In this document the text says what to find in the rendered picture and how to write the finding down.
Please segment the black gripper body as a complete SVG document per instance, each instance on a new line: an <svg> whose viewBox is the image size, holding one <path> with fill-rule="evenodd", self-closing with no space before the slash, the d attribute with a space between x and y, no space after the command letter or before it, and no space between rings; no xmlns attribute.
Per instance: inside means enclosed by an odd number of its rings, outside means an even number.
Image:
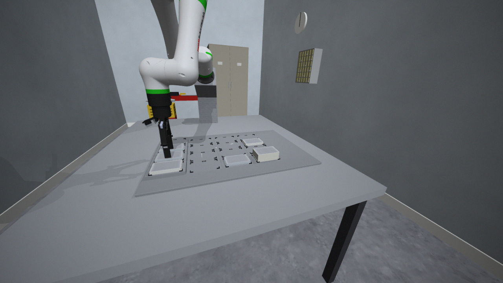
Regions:
<svg viewBox="0 0 503 283"><path fill-rule="evenodd" d="M170 106L167 107L152 107L152 113L154 118L158 118L159 122L163 121L163 124L165 124L166 128L166 121L167 118L171 117L171 108Z"/></svg>

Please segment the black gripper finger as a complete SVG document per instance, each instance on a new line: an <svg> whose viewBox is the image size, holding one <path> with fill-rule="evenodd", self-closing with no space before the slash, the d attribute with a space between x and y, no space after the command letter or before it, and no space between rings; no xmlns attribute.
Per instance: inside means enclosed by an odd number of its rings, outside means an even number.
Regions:
<svg viewBox="0 0 503 283"><path fill-rule="evenodd" d="M168 121L168 131L167 131L168 144L169 144L170 149L174 149L173 142L172 142L172 139L171 139L171 137L173 137L173 135L171 135L171 129L170 129L170 125L169 125L169 118L167 118L167 121Z"/></svg>
<svg viewBox="0 0 503 283"><path fill-rule="evenodd" d="M168 135L167 135L168 121L166 121L166 128L165 128L165 124L163 124L163 121L161 122L161 124L158 124L158 128L159 128L159 132L160 132L161 146L163 148L165 159L171 158L171 152L170 152L170 147L168 144Z"/></svg>

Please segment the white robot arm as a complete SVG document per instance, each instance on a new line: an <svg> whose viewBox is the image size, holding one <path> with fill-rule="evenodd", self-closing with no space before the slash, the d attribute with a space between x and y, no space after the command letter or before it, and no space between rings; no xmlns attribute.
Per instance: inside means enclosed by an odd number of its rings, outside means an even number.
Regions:
<svg viewBox="0 0 503 283"><path fill-rule="evenodd" d="M169 85L208 84L214 78L212 53L199 46L208 0L151 0L165 40L168 59L148 57L140 63L150 107L172 104Z"/></svg>

